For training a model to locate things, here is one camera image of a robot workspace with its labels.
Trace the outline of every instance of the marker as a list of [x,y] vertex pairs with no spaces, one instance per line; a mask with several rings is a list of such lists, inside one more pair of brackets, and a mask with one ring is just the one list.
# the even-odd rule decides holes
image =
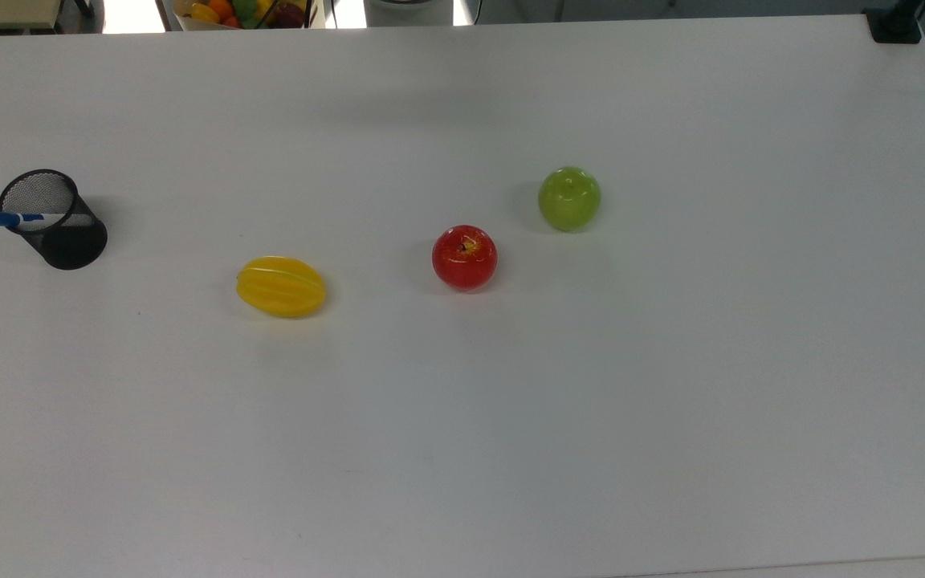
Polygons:
[[41,230],[53,226],[65,214],[53,213],[4,213],[0,211],[0,227],[14,227],[18,230]]

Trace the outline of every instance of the red apple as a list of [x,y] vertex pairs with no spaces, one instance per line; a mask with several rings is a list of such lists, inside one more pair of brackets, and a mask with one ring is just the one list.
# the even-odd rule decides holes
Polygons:
[[495,243],[474,226],[453,226],[434,243],[434,273],[459,291],[487,283],[499,264]]

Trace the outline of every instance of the yellow fruit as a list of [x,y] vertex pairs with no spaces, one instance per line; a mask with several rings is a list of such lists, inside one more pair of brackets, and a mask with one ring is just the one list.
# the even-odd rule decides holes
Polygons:
[[238,274],[238,295],[276,317],[304,317],[324,304],[327,288],[320,274],[298,259],[259,257]]
[[[273,0],[256,0],[256,14],[253,14],[252,18],[256,18],[257,21],[258,19],[262,19],[263,15],[267,13],[267,10],[269,10],[269,5],[272,3]],[[267,18],[267,25],[271,25],[271,23],[273,23],[273,19],[275,19],[275,16],[273,16],[273,12],[271,12],[271,16]]]
[[220,23],[220,14],[216,14],[216,10],[198,2],[191,5],[191,18],[196,21]]

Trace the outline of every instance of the fake fruit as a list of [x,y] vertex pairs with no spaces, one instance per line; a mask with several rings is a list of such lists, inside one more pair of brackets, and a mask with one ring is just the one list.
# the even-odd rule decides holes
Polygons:
[[191,18],[196,21],[220,23],[220,14],[216,14],[216,10],[198,2],[191,5]]
[[[261,21],[264,15],[267,15],[267,11],[271,8],[273,0],[256,0],[256,11],[252,15],[252,18]],[[273,12],[276,12],[276,7],[273,8],[271,15],[267,16],[267,23],[273,23]]]
[[251,28],[245,21],[256,14],[256,0],[232,0],[231,4],[234,5],[234,14],[238,16],[242,26]]
[[209,0],[209,8],[213,8],[213,12],[220,16],[220,22],[234,18],[234,7],[227,0]]
[[430,256],[434,273],[459,291],[470,291],[487,283],[499,264],[495,243],[474,226],[453,226],[434,243]]
[[294,4],[279,4],[273,10],[273,28],[302,28],[305,12]]
[[558,230],[586,226],[601,204],[601,188],[587,171],[577,167],[558,169],[540,186],[537,205],[544,220]]
[[304,317],[324,304],[327,288],[320,274],[298,259],[259,257],[238,274],[238,295],[275,317]]

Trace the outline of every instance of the blue marker cap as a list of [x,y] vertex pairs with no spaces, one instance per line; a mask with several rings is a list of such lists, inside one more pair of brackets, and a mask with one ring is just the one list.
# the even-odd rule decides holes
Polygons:
[[0,212],[0,226],[15,227],[19,224],[19,215],[16,213]]

